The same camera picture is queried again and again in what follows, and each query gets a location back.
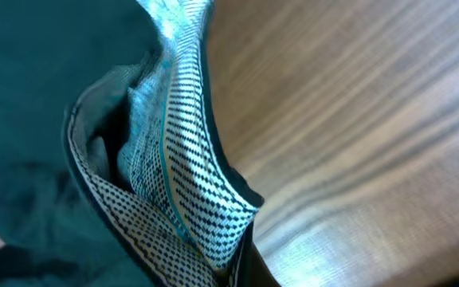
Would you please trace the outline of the black shorts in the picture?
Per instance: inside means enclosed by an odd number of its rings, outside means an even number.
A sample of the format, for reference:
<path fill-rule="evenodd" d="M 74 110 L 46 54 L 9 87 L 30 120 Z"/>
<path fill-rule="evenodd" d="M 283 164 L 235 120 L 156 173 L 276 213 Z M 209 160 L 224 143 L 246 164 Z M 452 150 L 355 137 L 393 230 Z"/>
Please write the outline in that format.
<path fill-rule="evenodd" d="M 251 286 L 213 4 L 0 0 L 0 286 Z"/>

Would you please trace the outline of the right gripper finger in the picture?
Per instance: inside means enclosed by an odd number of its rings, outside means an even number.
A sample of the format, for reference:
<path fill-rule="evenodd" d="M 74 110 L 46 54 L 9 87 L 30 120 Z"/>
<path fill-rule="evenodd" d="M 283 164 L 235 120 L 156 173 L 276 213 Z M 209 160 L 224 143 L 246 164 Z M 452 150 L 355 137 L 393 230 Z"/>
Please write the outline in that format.
<path fill-rule="evenodd" d="M 281 287 L 255 245 L 250 259 L 249 283 L 252 287 Z"/>

